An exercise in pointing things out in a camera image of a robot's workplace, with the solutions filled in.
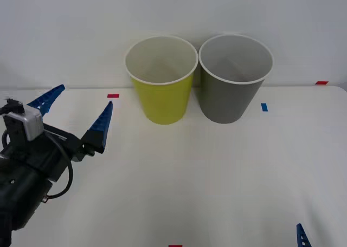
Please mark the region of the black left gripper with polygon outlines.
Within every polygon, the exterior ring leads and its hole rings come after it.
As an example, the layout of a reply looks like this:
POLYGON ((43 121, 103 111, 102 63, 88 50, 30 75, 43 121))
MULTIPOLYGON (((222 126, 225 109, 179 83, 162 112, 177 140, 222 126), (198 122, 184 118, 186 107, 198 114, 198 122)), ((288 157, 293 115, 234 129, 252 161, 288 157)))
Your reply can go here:
MULTIPOLYGON (((65 86, 61 84, 42 94, 27 105, 38 109, 42 115, 45 115, 64 90, 65 86)), ((50 134, 60 144, 70 159, 73 159, 82 147, 86 155, 95 155, 95 152, 103 154, 106 147, 112 112, 113 102, 109 101, 81 140, 71 133, 48 124, 44 124, 44 131, 50 134)), ((40 135, 31 142, 26 142, 22 147, 15 146, 13 142, 10 142, 4 149, 4 155, 11 160, 17 160, 29 165, 51 181, 58 181, 67 167, 62 153, 45 134, 40 135)))

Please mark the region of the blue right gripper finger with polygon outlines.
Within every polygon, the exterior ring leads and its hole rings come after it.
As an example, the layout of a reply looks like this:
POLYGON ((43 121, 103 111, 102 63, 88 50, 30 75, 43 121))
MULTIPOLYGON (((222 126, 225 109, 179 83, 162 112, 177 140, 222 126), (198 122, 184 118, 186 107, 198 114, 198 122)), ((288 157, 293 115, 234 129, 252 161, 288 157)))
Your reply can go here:
POLYGON ((296 232, 297 232, 297 246, 309 247, 309 239, 300 223, 296 225, 296 232))

